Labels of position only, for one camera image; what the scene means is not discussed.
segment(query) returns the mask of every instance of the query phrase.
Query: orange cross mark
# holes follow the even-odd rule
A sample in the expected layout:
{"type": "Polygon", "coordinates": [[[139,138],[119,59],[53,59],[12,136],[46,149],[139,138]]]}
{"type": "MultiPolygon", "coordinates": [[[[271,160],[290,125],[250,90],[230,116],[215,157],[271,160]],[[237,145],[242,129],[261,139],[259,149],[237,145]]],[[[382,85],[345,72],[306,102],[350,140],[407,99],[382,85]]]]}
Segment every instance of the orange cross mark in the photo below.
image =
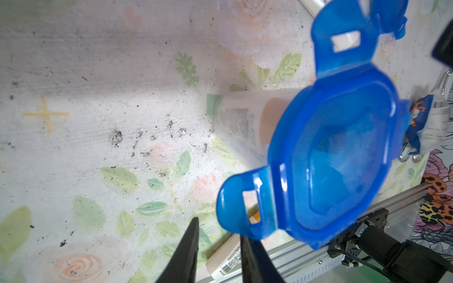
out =
{"type": "Polygon", "coordinates": [[[44,121],[47,125],[47,131],[52,133],[52,122],[50,120],[50,116],[65,116],[68,117],[68,112],[51,112],[47,109],[47,102],[44,96],[41,96],[41,104],[43,105],[43,112],[23,112],[22,115],[24,116],[38,116],[43,117],[44,121]]]}

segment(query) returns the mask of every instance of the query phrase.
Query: clear plastic container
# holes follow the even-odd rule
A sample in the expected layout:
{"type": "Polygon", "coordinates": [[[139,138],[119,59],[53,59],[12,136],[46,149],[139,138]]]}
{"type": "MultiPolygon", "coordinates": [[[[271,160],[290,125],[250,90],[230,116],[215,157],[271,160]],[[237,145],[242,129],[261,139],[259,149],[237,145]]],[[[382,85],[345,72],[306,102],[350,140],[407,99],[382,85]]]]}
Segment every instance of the clear plastic container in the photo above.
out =
{"type": "Polygon", "coordinates": [[[228,93],[216,105],[214,132],[248,169],[266,165],[267,149],[275,128],[300,91],[228,93]]]}

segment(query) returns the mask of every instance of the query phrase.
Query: black cable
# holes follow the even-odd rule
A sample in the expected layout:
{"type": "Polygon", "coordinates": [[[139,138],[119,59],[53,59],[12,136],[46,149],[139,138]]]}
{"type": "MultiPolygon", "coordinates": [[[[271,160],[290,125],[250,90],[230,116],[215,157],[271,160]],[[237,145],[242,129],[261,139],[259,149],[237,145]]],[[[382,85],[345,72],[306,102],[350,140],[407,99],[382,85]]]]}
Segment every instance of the black cable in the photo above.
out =
{"type": "Polygon", "coordinates": [[[389,279],[389,277],[387,276],[387,274],[385,274],[382,270],[380,270],[379,268],[377,268],[376,266],[372,265],[372,264],[369,264],[368,262],[358,258],[358,257],[355,257],[351,254],[348,254],[346,251],[344,250],[341,250],[341,249],[328,249],[327,250],[327,253],[329,255],[331,254],[334,254],[334,253],[341,253],[341,254],[344,254],[345,256],[357,261],[357,262],[360,262],[361,264],[365,265],[365,266],[368,266],[369,268],[375,270],[376,272],[379,272],[381,275],[385,276],[386,278],[389,279]]]}

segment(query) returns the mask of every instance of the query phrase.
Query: black object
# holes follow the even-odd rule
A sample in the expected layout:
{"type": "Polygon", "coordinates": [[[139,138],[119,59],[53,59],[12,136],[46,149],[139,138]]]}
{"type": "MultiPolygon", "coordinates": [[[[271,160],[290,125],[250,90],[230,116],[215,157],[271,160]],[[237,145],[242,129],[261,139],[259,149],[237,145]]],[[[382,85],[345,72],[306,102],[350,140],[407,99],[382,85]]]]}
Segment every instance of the black object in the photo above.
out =
{"type": "Polygon", "coordinates": [[[437,60],[453,68],[453,20],[440,36],[432,55],[437,60]]]}
{"type": "MultiPolygon", "coordinates": [[[[195,217],[156,283],[195,282],[199,235],[195,217]]],[[[241,259],[244,283],[284,283],[260,241],[241,236],[241,259]]]]}
{"type": "Polygon", "coordinates": [[[375,226],[363,231],[357,245],[395,283],[437,283],[445,272],[453,272],[453,265],[438,253],[409,240],[400,243],[375,226]]]}
{"type": "MultiPolygon", "coordinates": [[[[358,237],[355,235],[359,226],[368,221],[369,223],[374,224],[378,228],[384,228],[387,216],[389,215],[389,211],[385,208],[381,208],[378,211],[372,212],[360,219],[356,220],[356,223],[351,227],[344,230],[341,234],[335,237],[333,240],[329,242],[329,249],[341,249],[348,252],[350,255],[357,257],[360,253],[360,250],[355,246],[356,240],[358,237]]],[[[335,258],[339,256],[340,253],[332,254],[330,257],[335,258]]]]}
{"type": "Polygon", "coordinates": [[[198,217],[190,221],[178,247],[156,283],[195,283],[200,228],[198,217]]]}
{"type": "Polygon", "coordinates": [[[260,241],[241,236],[242,281],[284,283],[260,241]]]}
{"type": "Polygon", "coordinates": [[[453,272],[453,265],[438,253],[409,240],[400,243],[384,233],[388,213],[382,208],[357,220],[329,242],[329,256],[335,258],[343,254],[344,265],[361,263],[394,283],[437,283],[445,272],[453,272]],[[358,258],[361,250],[368,256],[358,258]],[[370,259],[383,269],[368,263],[370,259]]]}

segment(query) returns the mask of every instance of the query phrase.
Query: blue plastic lid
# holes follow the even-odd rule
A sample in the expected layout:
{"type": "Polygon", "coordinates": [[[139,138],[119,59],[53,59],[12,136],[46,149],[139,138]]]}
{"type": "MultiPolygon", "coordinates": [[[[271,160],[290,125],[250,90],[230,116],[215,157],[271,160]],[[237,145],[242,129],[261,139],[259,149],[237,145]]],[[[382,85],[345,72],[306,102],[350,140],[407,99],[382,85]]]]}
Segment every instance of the blue plastic lid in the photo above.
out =
{"type": "Polygon", "coordinates": [[[379,191],[399,156],[409,103],[371,63],[379,29],[356,0],[330,2],[314,20],[318,80],[281,117],[268,165],[222,185],[217,217],[254,240],[283,229],[314,249],[350,226],[379,191]],[[361,34],[360,46],[335,53],[334,35],[361,34]],[[261,221],[250,224],[243,191],[255,191],[261,221]]]}
{"type": "Polygon", "coordinates": [[[370,14],[382,34],[393,33],[396,39],[406,34],[407,18],[404,16],[409,0],[374,0],[370,14]]]}

